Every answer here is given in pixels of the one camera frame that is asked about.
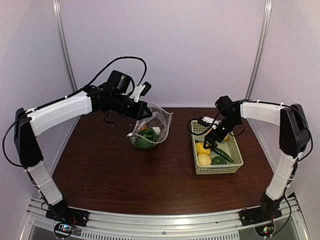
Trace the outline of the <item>yellow lemon toy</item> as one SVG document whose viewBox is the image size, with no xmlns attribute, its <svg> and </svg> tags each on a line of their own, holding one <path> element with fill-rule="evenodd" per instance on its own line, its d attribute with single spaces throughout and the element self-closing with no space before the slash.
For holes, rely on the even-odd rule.
<svg viewBox="0 0 320 240">
<path fill-rule="evenodd" d="M 204 148 L 204 142 L 197 142 L 195 144 L 196 148 L 196 153 L 199 154 L 206 154 L 210 155 L 211 154 L 211 149 L 210 148 Z"/>
</svg>

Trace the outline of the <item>beige walnut toy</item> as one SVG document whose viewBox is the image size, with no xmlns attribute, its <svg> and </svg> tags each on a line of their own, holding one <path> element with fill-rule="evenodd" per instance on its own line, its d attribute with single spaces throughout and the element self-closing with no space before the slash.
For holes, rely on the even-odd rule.
<svg viewBox="0 0 320 240">
<path fill-rule="evenodd" d="M 197 162 L 199 166 L 210 166 L 212 164 L 210 155 L 206 153 L 199 153 L 197 155 Z"/>
</svg>

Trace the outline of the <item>orange mango slice toy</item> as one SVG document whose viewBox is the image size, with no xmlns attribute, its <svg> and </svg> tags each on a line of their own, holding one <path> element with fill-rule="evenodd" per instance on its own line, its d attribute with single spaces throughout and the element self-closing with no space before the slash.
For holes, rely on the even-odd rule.
<svg viewBox="0 0 320 240">
<path fill-rule="evenodd" d="M 227 134 L 227 135 L 224 137 L 223 142 L 224 142 L 224 141 L 227 141 L 228 138 L 229 138 L 229 134 Z"/>
</svg>

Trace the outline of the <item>brown potato toy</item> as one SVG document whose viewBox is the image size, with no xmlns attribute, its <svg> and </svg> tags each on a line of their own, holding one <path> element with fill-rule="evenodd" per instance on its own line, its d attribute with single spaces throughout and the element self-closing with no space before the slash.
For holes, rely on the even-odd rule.
<svg viewBox="0 0 320 240">
<path fill-rule="evenodd" d="M 140 128 L 140 130 L 143 131 L 143 130 L 147 129 L 148 127 L 149 127 L 149 126 L 148 126 L 147 124 L 145 124 L 145 125 L 143 125 L 143 126 Z"/>
</svg>

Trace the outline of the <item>clear zip top bag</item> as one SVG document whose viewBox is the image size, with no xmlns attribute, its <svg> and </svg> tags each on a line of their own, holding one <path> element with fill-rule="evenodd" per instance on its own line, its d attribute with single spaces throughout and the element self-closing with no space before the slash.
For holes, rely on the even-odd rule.
<svg viewBox="0 0 320 240">
<path fill-rule="evenodd" d="M 173 119 L 173 113 L 162 107 L 149 103 L 152 115 L 142 120 L 137 120 L 132 132 L 127 134 L 133 146 L 140 149 L 153 148 L 163 143 L 168 135 Z"/>
</svg>

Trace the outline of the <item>green bok choy toy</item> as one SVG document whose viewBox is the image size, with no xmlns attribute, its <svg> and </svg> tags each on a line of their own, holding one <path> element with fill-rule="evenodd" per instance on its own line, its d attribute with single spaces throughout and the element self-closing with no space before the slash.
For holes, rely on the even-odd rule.
<svg viewBox="0 0 320 240">
<path fill-rule="evenodd" d="M 160 132 L 161 130 L 158 126 L 141 130 L 133 141 L 133 145 L 142 149 L 152 148 L 158 142 Z"/>
</svg>

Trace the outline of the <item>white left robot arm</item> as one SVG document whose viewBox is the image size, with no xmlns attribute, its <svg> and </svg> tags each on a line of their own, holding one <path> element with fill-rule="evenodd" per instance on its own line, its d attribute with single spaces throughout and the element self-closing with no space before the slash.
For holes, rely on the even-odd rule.
<svg viewBox="0 0 320 240">
<path fill-rule="evenodd" d="M 90 84 L 78 93 L 64 96 L 46 106 L 16 111 L 14 144 L 20 164 L 46 202 L 53 206 L 51 211 L 61 222 L 69 221 L 72 211 L 61 203 L 64 197 L 44 162 L 38 139 L 43 134 L 52 133 L 60 125 L 98 111 L 116 112 L 134 120 L 152 116 L 148 103 L 141 100 L 152 85 L 147 81 L 141 82 L 127 93 L 133 83 L 132 77 L 114 70 L 99 86 Z"/>
</svg>

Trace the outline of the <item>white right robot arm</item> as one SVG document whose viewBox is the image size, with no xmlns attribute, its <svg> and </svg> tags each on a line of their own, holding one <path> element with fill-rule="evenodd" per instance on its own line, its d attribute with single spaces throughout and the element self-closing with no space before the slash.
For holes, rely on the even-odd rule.
<svg viewBox="0 0 320 240">
<path fill-rule="evenodd" d="M 313 141 L 304 110 L 297 103 L 286 105 L 248 99 L 232 101 L 227 95 L 221 96 L 215 102 L 215 106 L 218 109 L 217 115 L 222 116 L 220 122 L 207 116 L 197 120 L 206 127 L 205 148 L 216 149 L 227 134 L 242 124 L 243 119 L 257 120 L 279 127 L 280 158 L 256 210 L 258 219 L 266 221 L 278 209 L 295 177 L 299 162 L 304 159 L 303 152 L 308 143 Z"/>
</svg>

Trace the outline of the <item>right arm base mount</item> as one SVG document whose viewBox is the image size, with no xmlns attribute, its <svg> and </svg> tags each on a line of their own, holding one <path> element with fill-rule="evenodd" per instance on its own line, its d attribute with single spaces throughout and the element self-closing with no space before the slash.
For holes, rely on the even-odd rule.
<svg viewBox="0 0 320 240">
<path fill-rule="evenodd" d="M 243 208 L 238 214 L 243 227 L 270 222 L 283 215 L 279 207 L 271 211 L 265 211 L 261 206 Z"/>
</svg>

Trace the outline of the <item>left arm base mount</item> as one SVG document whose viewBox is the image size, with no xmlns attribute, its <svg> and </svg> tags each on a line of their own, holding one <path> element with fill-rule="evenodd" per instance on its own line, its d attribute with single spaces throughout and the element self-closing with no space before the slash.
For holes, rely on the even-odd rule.
<svg viewBox="0 0 320 240">
<path fill-rule="evenodd" d="M 55 205 L 49 205 L 45 214 L 47 219 L 62 222 L 76 227 L 86 227 L 89 212 L 86 210 L 71 208 L 67 203 L 59 202 Z"/>
</svg>

